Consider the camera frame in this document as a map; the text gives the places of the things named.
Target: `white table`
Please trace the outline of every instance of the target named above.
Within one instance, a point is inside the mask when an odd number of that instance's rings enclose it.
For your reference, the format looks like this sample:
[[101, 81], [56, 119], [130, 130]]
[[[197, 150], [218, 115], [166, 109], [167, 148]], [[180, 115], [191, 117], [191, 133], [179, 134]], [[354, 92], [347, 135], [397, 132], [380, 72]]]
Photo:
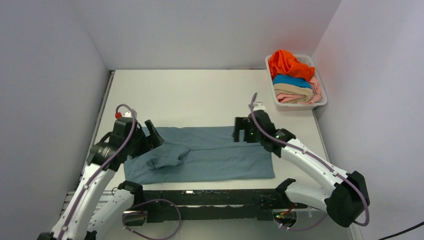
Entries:
[[[117, 70], [95, 142], [112, 130], [116, 106], [122, 103], [137, 111], [139, 122], [150, 119], [156, 127], [233, 126], [235, 117], [249, 115], [248, 104], [255, 92], [276, 128], [291, 131], [312, 151], [326, 158], [313, 112], [277, 111], [265, 70]], [[144, 185], [143, 189], [273, 189], [287, 178], [317, 184], [299, 168], [275, 155], [272, 164], [273, 179], [156, 183]], [[121, 167], [106, 190], [124, 180]]]
[[[113, 129], [116, 106], [128, 104], [137, 111], [143, 123], [150, 119], [156, 127], [233, 126], [235, 117], [249, 115], [248, 104], [255, 92], [264, 103], [271, 121], [301, 139], [312, 151], [326, 159], [325, 149], [312, 110], [277, 111], [268, 86], [265, 70], [117, 70], [103, 103], [95, 143]], [[287, 178], [318, 185], [290, 162], [272, 155], [273, 179], [228, 180], [214, 182], [156, 183], [143, 185], [144, 190], [225, 190], [273, 189]], [[125, 180], [121, 167], [106, 190]], [[313, 218], [299, 216], [296, 227], [310, 226]], [[153, 238], [171, 233], [177, 223], [147, 223], [134, 229]], [[139, 240], [139, 236], [122, 230], [121, 220], [109, 229], [105, 240]], [[326, 219], [319, 227], [307, 232], [281, 231], [272, 221], [255, 219], [183, 221], [173, 239], [184, 240], [257, 240], [257, 239], [352, 239], [349, 228]]]

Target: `gray wall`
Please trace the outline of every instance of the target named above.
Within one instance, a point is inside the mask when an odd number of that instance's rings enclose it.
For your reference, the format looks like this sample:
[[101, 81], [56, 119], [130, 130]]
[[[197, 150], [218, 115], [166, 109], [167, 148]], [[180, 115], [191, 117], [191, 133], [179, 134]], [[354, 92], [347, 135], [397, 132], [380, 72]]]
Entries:
[[[313, 60], [328, 104], [316, 111], [331, 161], [367, 180], [379, 239], [423, 221], [424, 2], [343, 0]], [[421, 240], [424, 227], [396, 240]]]
[[341, 0], [70, 0], [109, 69], [246, 69], [312, 55]]
[[0, 3], [0, 239], [33, 240], [76, 186], [108, 71], [67, 0]]

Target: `beige folded cloth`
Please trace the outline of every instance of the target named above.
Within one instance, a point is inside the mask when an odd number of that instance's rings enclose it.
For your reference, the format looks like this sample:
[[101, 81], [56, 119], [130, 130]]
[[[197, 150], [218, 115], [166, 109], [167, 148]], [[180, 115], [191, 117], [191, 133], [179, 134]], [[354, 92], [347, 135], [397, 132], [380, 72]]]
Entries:
[[308, 102], [314, 96], [314, 91], [307, 87], [298, 87], [286, 83], [274, 84], [275, 96], [279, 94], [299, 95], [299, 98], [285, 102], [285, 104], [294, 104], [297, 102]]

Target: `stack of clothes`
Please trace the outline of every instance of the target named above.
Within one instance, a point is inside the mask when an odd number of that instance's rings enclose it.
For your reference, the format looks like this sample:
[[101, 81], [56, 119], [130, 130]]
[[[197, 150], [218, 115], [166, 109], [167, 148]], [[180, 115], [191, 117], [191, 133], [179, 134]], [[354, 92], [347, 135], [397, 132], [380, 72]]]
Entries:
[[289, 51], [274, 52], [268, 65], [280, 103], [311, 105], [322, 98], [320, 83], [314, 77], [315, 67], [300, 63]]

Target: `blue cloth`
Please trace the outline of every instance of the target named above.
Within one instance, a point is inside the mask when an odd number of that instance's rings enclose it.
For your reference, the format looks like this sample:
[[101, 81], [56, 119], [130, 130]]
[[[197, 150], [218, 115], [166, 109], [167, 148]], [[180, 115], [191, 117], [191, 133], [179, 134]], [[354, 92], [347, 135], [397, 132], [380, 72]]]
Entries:
[[305, 81], [305, 79], [300, 77], [292, 77], [287, 75], [279, 74], [274, 77], [273, 84], [291, 84], [300, 88], [308, 88], [312, 89], [309, 82]]
[[275, 177], [271, 154], [259, 143], [233, 142], [232, 126], [156, 130], [164, 144], [128, 158], [123, 165], [126, 180], [155, 184]]

